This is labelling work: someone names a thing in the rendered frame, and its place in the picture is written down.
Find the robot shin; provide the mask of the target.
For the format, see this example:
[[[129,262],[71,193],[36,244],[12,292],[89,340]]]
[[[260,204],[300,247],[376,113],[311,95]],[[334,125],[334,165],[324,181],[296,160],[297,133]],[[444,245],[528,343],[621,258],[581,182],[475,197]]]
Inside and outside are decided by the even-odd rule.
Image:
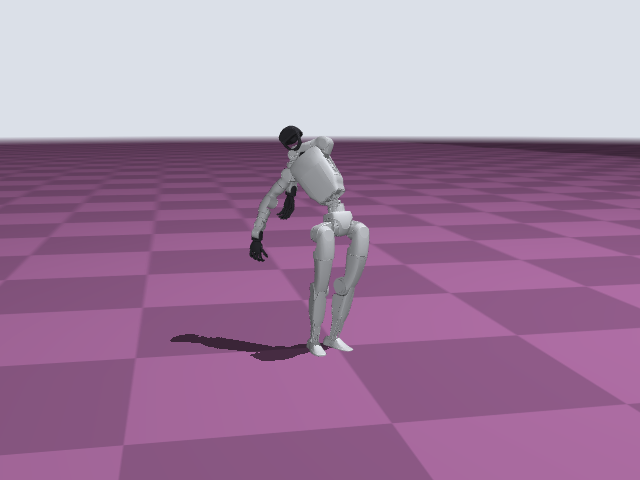
[[[355,287],[351,287],[347,295],[333,294],[332,297],[332,325],[330,330],[330,340],[340,337],[344,322],[349,314],[354,297]],[[331,339],[332,337],[332,339]]]
[[[319,292],[318,296],[315,294],[314,282],[310,284],[310,298],[309,298],[309,317],[311,323],[310,342],[313,343],[319,341],[321,324],[323,323],[326,309],[326,297],[325,292]]]

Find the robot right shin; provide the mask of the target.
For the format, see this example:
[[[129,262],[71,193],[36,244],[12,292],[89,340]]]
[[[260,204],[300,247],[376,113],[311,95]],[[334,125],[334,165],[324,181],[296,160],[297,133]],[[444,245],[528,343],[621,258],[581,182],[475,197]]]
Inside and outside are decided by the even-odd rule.
[[[326,297],[325,292],[319,292],[318,296],[315,294],[314,282],[310,284],[310,298],[309,298],[309,317],[311,323],[310,342],[313,343],[319,341],[321,324],[323,323],[326,309]]]

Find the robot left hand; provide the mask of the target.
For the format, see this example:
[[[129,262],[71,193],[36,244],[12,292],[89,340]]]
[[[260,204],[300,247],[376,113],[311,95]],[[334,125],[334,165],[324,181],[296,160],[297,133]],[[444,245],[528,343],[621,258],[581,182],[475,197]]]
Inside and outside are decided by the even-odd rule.
[[[287,195],[287,198],[285,199],[284,202],[284,207],[282,209],[282,211],[276,215],[281,215],[278,216],[280,219],[288,219],[291,214],[294,211],[294,197],[296,196],[296,191],[297,191],[297,187],[296,186],[292,186],[291,188],[291,193],[285,192],[285,194]]]

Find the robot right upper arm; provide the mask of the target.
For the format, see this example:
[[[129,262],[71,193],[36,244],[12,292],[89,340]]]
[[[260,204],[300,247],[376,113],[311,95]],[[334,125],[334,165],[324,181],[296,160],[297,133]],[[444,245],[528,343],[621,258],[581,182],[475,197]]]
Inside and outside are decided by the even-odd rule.
[[[267,206],[268,208],[274,209],[277,206],[278,204],[277,197],[288,188],[288,186],[290,185],[289,182],[297,182],[297,181],[291,174],[290,168],[285,168],[281,172],[281,178],[279,178],[278,181],[275,182],[275,184],[271,187],[270,191],[266,194],[266,195],[269,195],[271,198],[270,203]]]

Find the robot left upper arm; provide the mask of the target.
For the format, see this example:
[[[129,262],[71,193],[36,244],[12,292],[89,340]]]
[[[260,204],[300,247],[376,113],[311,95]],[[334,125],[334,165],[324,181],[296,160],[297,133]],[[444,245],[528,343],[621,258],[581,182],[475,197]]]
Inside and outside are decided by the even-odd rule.
[[[289,150],[288,151],[288,158],[291,161],[295,161],[301,152],[305,152],[306,150],[308,150],[309,148],[313,147],[313,146],[317,146],[319,147],[322,152],[331,155],[333,146],[334,146],[334,142],[331,138],[329,137],[325,137],[325,136],[320,136],[316,139],[304,142],[301,144],[300,148],[297,151],[294,150]],[[291,147],[291,149],[295,148],[297,145]]]

